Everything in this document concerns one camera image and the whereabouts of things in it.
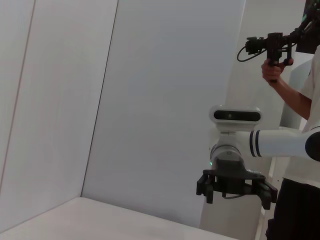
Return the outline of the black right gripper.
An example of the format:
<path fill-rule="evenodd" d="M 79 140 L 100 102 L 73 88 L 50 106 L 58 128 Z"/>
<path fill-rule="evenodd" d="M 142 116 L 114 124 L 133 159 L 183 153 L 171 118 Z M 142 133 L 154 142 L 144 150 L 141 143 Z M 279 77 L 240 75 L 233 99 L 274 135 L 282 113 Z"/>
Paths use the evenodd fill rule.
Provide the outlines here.
<path fill-rule="evenodd" d="M 205 169 L 196 183 L 196 195 L 205 196 L 206 203 L 213 203 L 214 191 L 233 195 L 257 195 L 264 210 L 277 202 L 278 189 L 260 173 L 246 170 L 240 160 L 217 158 L 214 169 Z"/>

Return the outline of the person's bare hand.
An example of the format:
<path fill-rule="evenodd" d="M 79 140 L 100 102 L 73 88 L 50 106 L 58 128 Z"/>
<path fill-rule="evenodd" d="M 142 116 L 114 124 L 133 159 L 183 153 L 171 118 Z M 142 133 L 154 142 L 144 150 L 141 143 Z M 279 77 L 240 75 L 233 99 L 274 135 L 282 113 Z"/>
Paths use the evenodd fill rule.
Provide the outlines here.
<path fill-rule="evenodd" d="M 287 64 L 284 62 L 278 63 L 275 65 L 270 65 L 271 60 L 267 58 L 264 63 L 261 65 L 262 78 L 266 80 L 268 84 L 275 84 L 282 80 L 281 74 L 284 71 L 286 66 L 291 66 L 294 63 L 294 60 L 291 58 L 288 60 Z"/>

